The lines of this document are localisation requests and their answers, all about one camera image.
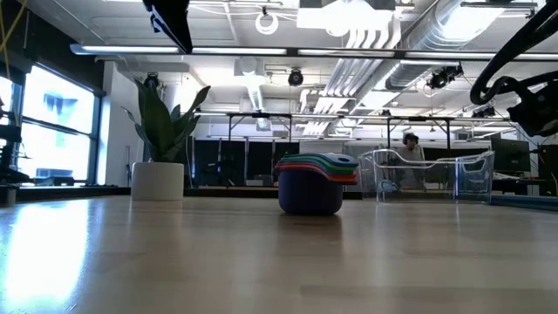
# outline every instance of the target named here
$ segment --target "yellow cable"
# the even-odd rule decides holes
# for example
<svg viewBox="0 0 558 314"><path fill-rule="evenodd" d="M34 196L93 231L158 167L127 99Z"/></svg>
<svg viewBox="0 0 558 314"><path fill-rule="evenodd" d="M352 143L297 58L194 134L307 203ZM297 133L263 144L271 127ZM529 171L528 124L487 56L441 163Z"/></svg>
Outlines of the yellow cable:
<svg viewBox="0 0 558 314"><path fill-rule="evenodd" d="M3 28L3 12L2 12L2 4L0 3L0 30L2 31L2 40L6 38L6 31ZM9 80L10 78L10 61L8 60L8 49L3 50L3 58L6 63L6 76Z"/></svg>
<svg viewBox="0 0 558 314"><path fill-rule="evenodd" d="M11 25L10 29L8 30L6 37L2 40L2 44L0 44L0 51L4 49L8 44L8 40L10 40L11 33L14 32L14 30L16 29L17 22L19 22L19 19L21 18L22 14L24 14L24 10L26 6L27 6L27 0L24 0L24 2L21 5L21 9L17 13L14 23Z"/></svg>

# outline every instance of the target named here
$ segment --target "blue bowl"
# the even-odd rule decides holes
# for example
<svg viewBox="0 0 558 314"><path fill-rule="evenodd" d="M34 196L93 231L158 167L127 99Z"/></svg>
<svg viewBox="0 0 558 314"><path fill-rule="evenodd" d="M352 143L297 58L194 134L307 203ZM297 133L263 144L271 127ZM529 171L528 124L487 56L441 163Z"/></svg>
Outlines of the blue bowl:
<svg viewBox="0 0 558 314"><path fill-rule="evenodd" d="M292 215L333 215L343 204L343 185L308 170L279 173L279 205Z"/></svg>

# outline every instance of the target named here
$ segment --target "window frame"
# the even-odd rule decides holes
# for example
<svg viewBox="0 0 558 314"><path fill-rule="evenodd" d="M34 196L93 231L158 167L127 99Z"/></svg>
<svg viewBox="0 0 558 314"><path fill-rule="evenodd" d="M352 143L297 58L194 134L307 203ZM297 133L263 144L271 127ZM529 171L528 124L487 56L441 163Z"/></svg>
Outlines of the window frame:
<svg viewBox="0 0 558 314"><path fill-rule="evenodd" d="M74 85L77 85L85 90L87 90L88 92L91 92L93 94L93 115L92 115L92 129L89 133L87 132L81 132L79 130L76 130L74 128L68 127L68 126L62 126L59 124L55 124L55 123L51 123L51 122L47 122L47 121L43 121L40 119L34 119L31 117L27 117L23 115L24 112L24 95L25 95L25 88L27 87L27 76L24 76L24 82L22 85L19 85L18 83L14 83L12 81L12 103L11 103L11 110L14 112L14 114L18 117L19 121L21 122L21 127L23 128L23 123L27 123L27 124L32 124L32 125L36 125L36 126L41 126L47 129L51 129L53 131L56 132L61 132L61 133L66 133L66 134L71 134L71 135L77 135L77 136L86 136L89 138L89 157L88 157L88 163L87 163L87 177L85 180L75 180L75 182L77 183L86 183L86 184L95 184L97 183L97 162L98 162L98 151L99 151L99 122L100 122L100 114L101 114L101 110L100 110L100 103L101 103L101 98L104 96L103 94L100 94L99 92L96 92L95 90L93 90L92 88L80 84L79 82L66 77L65 75L61 74L60 72L57 72L55 70L52 70L51 68L44 66L42 64L36 63L33 66L36 66L38 68L41 68L42 70L47 71L48 73L55 75L63 80L66 80L67 82L70 82ZM16 145L16 150L19 152L19 148L21 147L20 143L17 143ZM14 164L17 166L17 159L18 157L15 158L14 160Z"/></svg>

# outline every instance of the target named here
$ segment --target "window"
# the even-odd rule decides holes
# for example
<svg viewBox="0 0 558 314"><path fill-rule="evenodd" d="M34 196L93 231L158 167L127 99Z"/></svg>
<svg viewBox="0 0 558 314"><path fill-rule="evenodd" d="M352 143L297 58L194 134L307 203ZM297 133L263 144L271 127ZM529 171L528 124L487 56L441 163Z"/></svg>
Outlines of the window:
<svg viewBox="0 0 558 314"><path fill-rule="evenodd" d="M29 158L19 158L20 171L32 178L71 176L87 179L89 137L50 130L24 123L23 146L20 152Z"/></svg>
<svg viewBox="0 0 558 314"><path fill-rule="evenodd" d="M95 101L92 92L33 66L24 88L19 171L31 178L93 179L88 166L90 147L97 142L92 136Z"/></svg>
<svg viewBox="0 0 558 314"><path fill-rule="evenodd" d="M11 93L13 84L9 79L0 77L0 99L2 100L3 111L11 111ZM9 123L8 117L3 116L0 119L0 124L7 126Z"/></svg>
<svg viewBox="0 0 558 314"><path fill-rule="evenodd" d="M25 117L90 133L94 103L92 92L39 67L27 75Z"/></svg>

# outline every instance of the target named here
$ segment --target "clear acrylic box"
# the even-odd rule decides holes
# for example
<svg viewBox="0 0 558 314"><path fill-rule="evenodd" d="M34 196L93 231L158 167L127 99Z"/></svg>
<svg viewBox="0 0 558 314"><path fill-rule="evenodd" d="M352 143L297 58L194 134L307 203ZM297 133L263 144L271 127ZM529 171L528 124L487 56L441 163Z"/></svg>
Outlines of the clear acrylic box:
<svg viewBox="0 0 558 314"><path fill-rule="evenodd" d="M494 152L439 160L405 160L391 149L358 157L363 197L377 201L490 202Z"/></svg>

